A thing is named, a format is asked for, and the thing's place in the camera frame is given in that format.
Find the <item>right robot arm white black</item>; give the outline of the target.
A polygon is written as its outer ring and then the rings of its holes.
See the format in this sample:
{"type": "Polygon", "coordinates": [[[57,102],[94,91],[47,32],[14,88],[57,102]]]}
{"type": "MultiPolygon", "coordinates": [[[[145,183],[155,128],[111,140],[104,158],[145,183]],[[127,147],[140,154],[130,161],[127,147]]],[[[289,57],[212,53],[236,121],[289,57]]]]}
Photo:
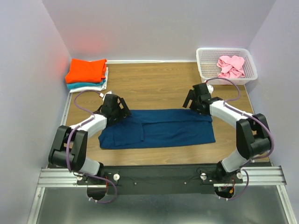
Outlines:
{"type": "Polygon", "coordinates": [[[217,117],[236,130],[236,150],[217,163],[213,177],[225,183],[232,175],[250,160],[266,157],[274,149],[274,140],[267,119],[262,114],[243,112],[227,103],[212,97],[207,83],[194,85],[189,90],[183,107],[201,115],[217,117]]]}

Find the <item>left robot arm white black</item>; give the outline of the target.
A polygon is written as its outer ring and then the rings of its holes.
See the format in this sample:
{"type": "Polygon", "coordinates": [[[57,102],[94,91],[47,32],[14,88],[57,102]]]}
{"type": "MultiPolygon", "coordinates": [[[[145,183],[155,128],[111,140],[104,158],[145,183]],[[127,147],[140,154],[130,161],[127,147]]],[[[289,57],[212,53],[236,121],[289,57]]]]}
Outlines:
{"type": "Polygon", "coordinates": [[[103,104],[89,118],[72,126],[61,125],[54,137],[48,161],[50,165],[67,168],[86,175],[93,184],[105,181],[104,165],[86,156],[88,139],[97,132],[119,123],[131,115],[124,98],[112,93],[101,94],[103,104]]]}

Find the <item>dark blue t shirt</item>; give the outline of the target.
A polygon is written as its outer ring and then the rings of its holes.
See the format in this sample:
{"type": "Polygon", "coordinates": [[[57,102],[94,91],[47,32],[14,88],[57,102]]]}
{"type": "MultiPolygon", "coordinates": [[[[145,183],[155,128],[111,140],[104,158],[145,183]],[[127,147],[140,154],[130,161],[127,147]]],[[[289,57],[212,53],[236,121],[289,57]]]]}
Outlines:
{"type": "Polygon", "coordinates": [[[215,142],[212,118],[190,109],[132,110],[99,135],[102,149],[180,147],[215,142]]]}

